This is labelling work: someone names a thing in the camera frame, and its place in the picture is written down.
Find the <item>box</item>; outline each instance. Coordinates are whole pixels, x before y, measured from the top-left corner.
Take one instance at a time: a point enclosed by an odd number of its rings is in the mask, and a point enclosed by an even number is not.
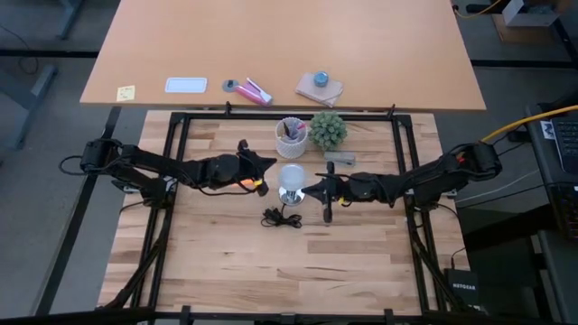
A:
[[[545,27],[567,10],[572,0],[511,0],[502,14],[507,27]]]

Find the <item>potted plant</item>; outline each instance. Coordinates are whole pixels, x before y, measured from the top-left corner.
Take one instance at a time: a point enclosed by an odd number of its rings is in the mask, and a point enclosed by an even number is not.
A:
[[[335,112],[321,112],[311,120],[309,139],[324,152],[334,151],[347,136],[343,119]]]

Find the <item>yellow sticky note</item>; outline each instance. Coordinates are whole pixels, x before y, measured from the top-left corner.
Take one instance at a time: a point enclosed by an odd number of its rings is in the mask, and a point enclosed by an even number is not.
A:
[[[117,101],[127,101],[135,99],[135,86],[119,87],[117,91]]]

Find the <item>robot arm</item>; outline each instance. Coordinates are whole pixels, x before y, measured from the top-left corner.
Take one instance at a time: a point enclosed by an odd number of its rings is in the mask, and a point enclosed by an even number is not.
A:
[[[275,158],[262,158],[248,149],[241,140],[237,154],[222,154],[199,161],[180,162],[139,149],[136,145],[123,145],[118,140],[98,139],[88,142],[80,169],[86,174],[106,174],[116,178],[113,183],[120,189],[131,188],[141,192],[146,205],[161,208],[166,203],[166,193],[171,182],[149,178],[137,169],[156,172],[196,190],[217,190],[238,184],[246,192],[256,191],[265,196],[268,187],[265,171],[276,163]],[[256,187],[247,189],[242,181],[252,180]]]
[[[323,177],[319,183],[302,190],[326,206],[323,219],[327,223],[332,221],[331,203],[335,201],[345,205],[377,200],[393,207],[398,198],[412,190],[414,206],[431,209],[442,193],[460,190],[470,181],[492,179],[502,170],[493,146],[484,143],[461,144],[438,160],[402,175],[340,175],[335,174],[332,162],[327,168],[327,173],[317,174]]]

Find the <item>pen holder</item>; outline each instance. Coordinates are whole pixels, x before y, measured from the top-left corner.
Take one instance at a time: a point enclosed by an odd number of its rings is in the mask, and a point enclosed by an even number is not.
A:
[[[296,130],[294,138],[286,135],[285,125],[289,130]],[[307,146],[307,124],[296,117],[286,117],[277,123],[275,128],[277,152],[284,158],[295,159],[305,152]]]

